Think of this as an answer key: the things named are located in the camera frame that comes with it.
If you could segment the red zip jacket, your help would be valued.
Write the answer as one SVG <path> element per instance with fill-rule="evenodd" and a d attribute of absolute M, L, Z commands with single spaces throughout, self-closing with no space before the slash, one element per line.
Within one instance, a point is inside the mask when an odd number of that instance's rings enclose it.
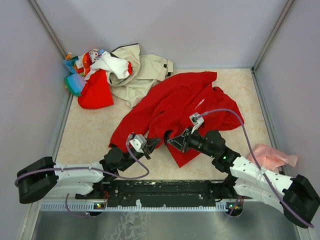
<path fill-rule="evenodd" d="M 175 137 L 192 125 L 190 116 L 219 109 L 204 118 L 200 134 L 210 130 L 230 131 L 244 123 L 237 103 L 212 83 L 217 73 L 186 72 L 175 74 L 151 88 L 148 94 L 122 119 L 109 147 L 126 151 L 131 133 L 163 139 L 166 131 Z"/>

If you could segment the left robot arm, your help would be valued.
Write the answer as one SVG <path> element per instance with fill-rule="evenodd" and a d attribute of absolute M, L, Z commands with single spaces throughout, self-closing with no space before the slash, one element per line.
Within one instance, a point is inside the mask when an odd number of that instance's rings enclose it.
<path fill-rule="evenodd" d="M 143 167 L 146 172 L 141 177 L 146 177 L 150 171 L 140 159 L 150 159 L 160 141 L 158 137 L 144 138 L 141 134 L 133 134 L 126 140 L 125 151 L 112 147 L 102 160 L 88 164 L 57 163 L 51 156 L 45 156 L 17 172 L 14 185 L 18 189 L 19 202 L 31 204 L 45 197 L 70 195 L 97 199 L 103 195 L 103 183 L 124 179 L 119 173 L 133 164 Z"/>

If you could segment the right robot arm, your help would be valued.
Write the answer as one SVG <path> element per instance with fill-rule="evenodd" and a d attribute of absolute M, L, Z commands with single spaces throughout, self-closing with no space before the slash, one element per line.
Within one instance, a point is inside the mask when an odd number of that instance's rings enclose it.
<path fill-rule="evenodd" d="M 188 127 L 181 135 L 166 140 L 166 144 L 183 153 L 195 150 L 212 158 L 217 170 L 228 174 L 223 192 L 229 198 L 249 197 L 269 205 L 284 214 L 300 228 L 311 228 L 320 207 L 320 196 L 303 175 L 295 177 L 258 167 L 226 146 L 218 130 L 204 136 Z"/>

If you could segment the beige jacket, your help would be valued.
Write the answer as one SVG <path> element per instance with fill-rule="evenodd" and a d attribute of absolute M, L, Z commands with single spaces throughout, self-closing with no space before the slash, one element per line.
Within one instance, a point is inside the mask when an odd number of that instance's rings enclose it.
<path fill-rule="evenodd" d="M 130 108 L 136 106 L 152 87 L 174 72 L 171 60 L 155 54 L 141 55 L 138 43 L 120 46 L 110 54 L 125 59 L 132 65 L 132 74 L 129 77 L 119 79 L 111 73 L 108 78 L 111 93 L 126 101 L 126 105 Z"/>

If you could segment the red cloth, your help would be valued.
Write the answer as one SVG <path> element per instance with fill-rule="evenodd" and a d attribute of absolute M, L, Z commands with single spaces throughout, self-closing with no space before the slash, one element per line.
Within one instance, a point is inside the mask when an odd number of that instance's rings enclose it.
<path fill-rule="evenodd" d="M 102 69 L 90 76 L 85 84 L 78 104 L 83 109 L 100 109 L 114 104 L 106 72 Z"/>

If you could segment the pink cloth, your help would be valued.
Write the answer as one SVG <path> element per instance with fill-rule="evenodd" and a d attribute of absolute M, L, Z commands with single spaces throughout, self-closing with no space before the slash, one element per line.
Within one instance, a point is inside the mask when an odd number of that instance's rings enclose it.
<path fill-rule="evenodd" d="M 262 143 L 255 145 L 253 148 L 253 155 L 261 167 L 271 171 L 275 171 L 277 168 L 284 165 L 295 167 L 299 159 L 297 155 L 286 154 Z"/>

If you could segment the colourful striped cloth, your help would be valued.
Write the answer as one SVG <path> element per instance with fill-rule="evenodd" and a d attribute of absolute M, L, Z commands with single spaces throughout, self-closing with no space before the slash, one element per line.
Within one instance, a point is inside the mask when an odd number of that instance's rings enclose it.
<path fill-rule="evenodd" d="M 68 53 L 63 60 L 63 64 L 66 66 L 70 73 L 64 78 L 65 88 L 77 97 L 82 95 L 82 91 L 87 84 L 87 81 L 84 78 L 83 68 L 77 68 L 76 61 L 78 60 L 79 58 L 77 56 L 72 56 L 71 53 Z"/>

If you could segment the white printed shirt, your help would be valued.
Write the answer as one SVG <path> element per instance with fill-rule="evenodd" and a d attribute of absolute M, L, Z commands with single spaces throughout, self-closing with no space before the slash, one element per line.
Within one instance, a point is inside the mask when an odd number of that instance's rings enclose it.
<path fill-rule="evenodd" d="M 104 71 L 105 74 L 114 74 L 118 79 L 126 79 L 133 73 L 132 64 L 116 56 L 112 56 L 104 49 L 92 49 L 75 61 L 74 68 L 85 80 L 97 71 Z"/>

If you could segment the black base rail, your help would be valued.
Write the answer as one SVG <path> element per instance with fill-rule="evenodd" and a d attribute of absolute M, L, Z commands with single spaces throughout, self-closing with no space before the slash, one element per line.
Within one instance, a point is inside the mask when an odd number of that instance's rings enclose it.
<path fill-rule="evenodd" d="M 106 201 L 108 207 L 133 207 L 137 200 L 145 208 L 214 207 L 239 196 L 234 186 L 233 180 L 114 180 L 95 183 L 90 193 L 75 198 Z"/>

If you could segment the aluminium frame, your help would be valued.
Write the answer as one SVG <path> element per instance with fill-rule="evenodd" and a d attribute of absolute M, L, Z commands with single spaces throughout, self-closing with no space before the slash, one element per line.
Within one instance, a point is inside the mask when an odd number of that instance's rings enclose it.
<path fill-rule="evenodd" d="M 289 176 L 319 190 L 319 67 L 309 69 L 311 32 L 296 25 L 303 0 L 39 0 L 66 53 L 113 51 L 139 44 L 143 54 L 171 60 L 175 73 L 216 71 L 214 84 L 238 105 L 244 127 L 222 132 L 242 156 L 265 143 L 298 155 Z M 165 145 L 143 159 L 150 173 L 106 185 L 109 207 L 98 216 L 42 214 L 37 239 L 317 240 L 320 216 L 300 228 L 279 210 L 247 198 L 238 216 L 214 211 L 226 175 L 199 155 L 178 167 Z"/>

